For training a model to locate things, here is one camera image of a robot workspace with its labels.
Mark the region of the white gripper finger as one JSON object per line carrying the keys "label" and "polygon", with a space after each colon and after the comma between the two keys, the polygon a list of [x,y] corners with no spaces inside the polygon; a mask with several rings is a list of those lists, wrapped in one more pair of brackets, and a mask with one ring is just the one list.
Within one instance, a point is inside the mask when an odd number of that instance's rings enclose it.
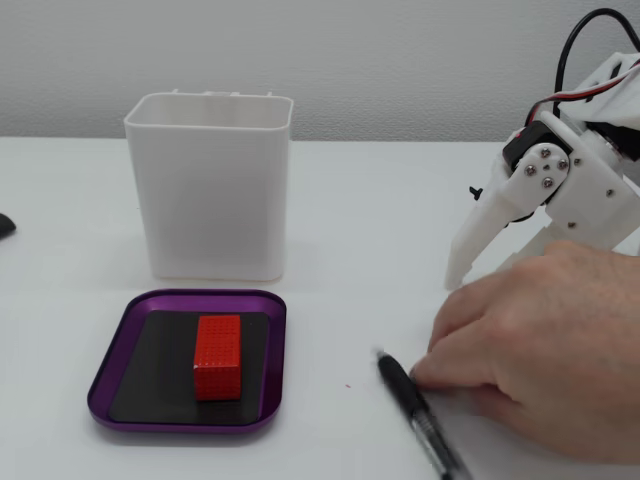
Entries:
{"label": "white gripper finger", "polygon": [[511,254],[504,261],[504,269],[509,269],[515,263],[535,256],[541,256],[548,244],[555,240],[555,222],[550,219],[519,251]]}
{"label": "white gripper finger", "polygon": [[534,213],[568,172],[568,154],[551,143],[529,148],[515,169],[498,154],[488,184],[451,242],[445,288],[458,288],[474,261],[504,227]]}

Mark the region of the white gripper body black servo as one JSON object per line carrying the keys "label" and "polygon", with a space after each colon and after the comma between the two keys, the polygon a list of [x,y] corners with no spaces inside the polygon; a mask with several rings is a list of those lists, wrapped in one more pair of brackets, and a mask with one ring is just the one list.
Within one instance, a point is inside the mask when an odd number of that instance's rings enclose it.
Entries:
{"label": "white gripper body black servo", "polygon": [[612,250],[632,234],[632,187],[622,153],[595,130],[578,133],[549,113],[512,134],[502,155],[515,169],[536,144],[551,143],[569,156],[569,172],[541,205],[555,222],[555,240]]}

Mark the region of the bare human hand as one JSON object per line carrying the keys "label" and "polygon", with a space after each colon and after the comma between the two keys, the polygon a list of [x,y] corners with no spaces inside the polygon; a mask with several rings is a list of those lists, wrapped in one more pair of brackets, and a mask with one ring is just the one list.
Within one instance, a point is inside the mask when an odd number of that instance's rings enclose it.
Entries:
{"label": "bare human hand", "polygon": [[425,390],[572,460],[639,466],[639,260],[569,241],[452,292],[411,368]]}

